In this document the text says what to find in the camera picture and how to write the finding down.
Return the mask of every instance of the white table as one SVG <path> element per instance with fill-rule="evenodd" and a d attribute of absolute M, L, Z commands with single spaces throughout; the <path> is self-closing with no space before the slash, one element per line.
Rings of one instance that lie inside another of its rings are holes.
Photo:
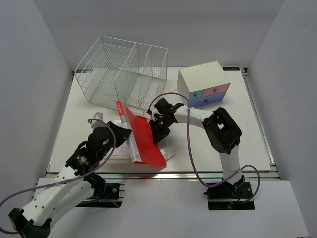
<path fill-rule="evenodd" d="M 170 67 L 168 69 L 168 80 L 164 92 L 177 92 L 176 84 L 179 69 L 180 67 Z M 242 74 L 239 71 L 225 71 L 225 74 L 231 85 L 223 101 L 199 108 L 204 110 L 215 110 L 218 107 L 226 108 L 242 130 L 239 149 L 240 165 L 252 164 L 260 171 L 269 171 L 268 152 L 262 140 Z M 176 95 L 167 95 L 165 98 L 173 104 L 181 102 L 180 97 Z M 88 103 L 78 83 L 74 80 L 48 172 L 59 172 L 65 165 L 65 161 L 73 154 L 78 144 L 87 139 L 88 135 L 92 132 L 90 126 L 87 124 L 87 119 L 91 118 L 97 111 L 104 114 L 104 121 L 119 119 L 117 111 Z M 204 130 L 192 126 L 190 134 L 192 152 L 198 171 L 222 171 L 219 154 L 211 147 Z M 186 125 L 174 124 L 171 127 L 168 144 L 169 154 L 171 155 L 175 152 L 176 156 L 167 162 L 167 167 L 165 168 L 132 164 L 129 159 L 110 159 L 99 169 L 99 172 L 192 172 L 187 150 Z"/>
<path fill-rule="evenodd" d="M 41 178 L 39 185 L 51 179 Z M 292 187 L 262 181 L 255 210 L 208 211 L 197 181 L 127 180 L 120 208 L 74 208 L 49 238 L 296 238 L 307 236 Z M 256 182 L 251 182 L 252 190 Z"/>

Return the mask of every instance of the white wire rack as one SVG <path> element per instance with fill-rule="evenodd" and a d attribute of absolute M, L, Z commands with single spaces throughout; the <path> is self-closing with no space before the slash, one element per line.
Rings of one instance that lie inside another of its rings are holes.
<path fill-rule="evenodd" d="M 100 36 L 75 71 L 88 102 L 117 110 L 122 101 L 145 115 L 167 81 L 168 49 Z"/>

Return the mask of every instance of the dish rack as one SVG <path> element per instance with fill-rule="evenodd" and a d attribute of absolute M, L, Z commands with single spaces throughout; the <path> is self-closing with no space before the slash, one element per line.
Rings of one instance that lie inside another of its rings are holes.
<path fill-rule="evenodd" d="M 100 36 L 75 70 L 75 78 L 92 104 L 117 110 L 122 101 L 146 116 L 167 81 L 168 49 Z"/>

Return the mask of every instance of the red object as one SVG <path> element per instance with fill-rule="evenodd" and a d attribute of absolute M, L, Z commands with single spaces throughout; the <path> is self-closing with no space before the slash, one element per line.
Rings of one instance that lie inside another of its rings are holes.
<path fill-rule="evenodd" d="M 131 126 L 132 134 L 138 147 L 141 161 L 135 161 L 135 163 L 166 166 L 166 159 L 159 146 L 152 143 L 152 132 L 147 119 L 134 115 L 121 101 L 117 102 L 117 107 L 122 124 L 124 125 L 123 120 L 125 120 Z"/>

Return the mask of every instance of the pink drawer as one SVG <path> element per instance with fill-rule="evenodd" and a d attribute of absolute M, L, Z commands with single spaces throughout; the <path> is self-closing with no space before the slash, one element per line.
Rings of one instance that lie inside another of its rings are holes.
<path fill-rule="evenodd" d="M 218 93 L 224 93 L 228 90 L 229 86 L 230 83 L 204 89 L 202 97 L 207 97 Z"/>

